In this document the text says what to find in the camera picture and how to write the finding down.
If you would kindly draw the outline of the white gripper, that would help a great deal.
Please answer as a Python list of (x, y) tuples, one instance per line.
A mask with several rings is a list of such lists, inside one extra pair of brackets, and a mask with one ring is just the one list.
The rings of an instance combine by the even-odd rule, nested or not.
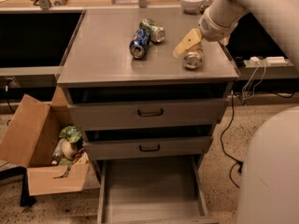
[(230, 34), (238, 24), (238, 13), (235, 10), (224, 10), (209, 7), (201, 16), (198, 28), (191, 29), (173, 50), (173, 55), (178, 58), (186, 51), (206, 41), (220, 41), (227, 46), (230, 41)]

